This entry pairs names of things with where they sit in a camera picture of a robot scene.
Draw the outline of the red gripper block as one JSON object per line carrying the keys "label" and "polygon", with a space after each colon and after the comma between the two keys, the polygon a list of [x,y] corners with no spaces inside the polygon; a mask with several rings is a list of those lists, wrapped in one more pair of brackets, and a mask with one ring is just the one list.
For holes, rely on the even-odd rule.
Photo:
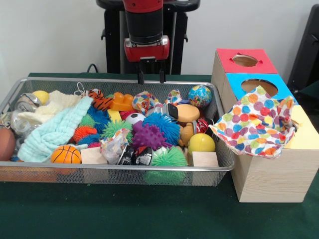
{"label": "red gripper block", "polygon": [[161,60],[159,70],[159,81],[161,84],[166,82],[164,60],[166,60],[169,55],[169,44],[170,42],[167,35],[164,35],[159,41],[155,43],[146,45],[136,44],[133,43],[129,38],[125,38],[124,50],[128,61],[138,62],[136,64],[136,67],[139,84],[143,84],[145,80],[143,72],[143,62],[141,61],[145,59],[155,59],[156,61]]}

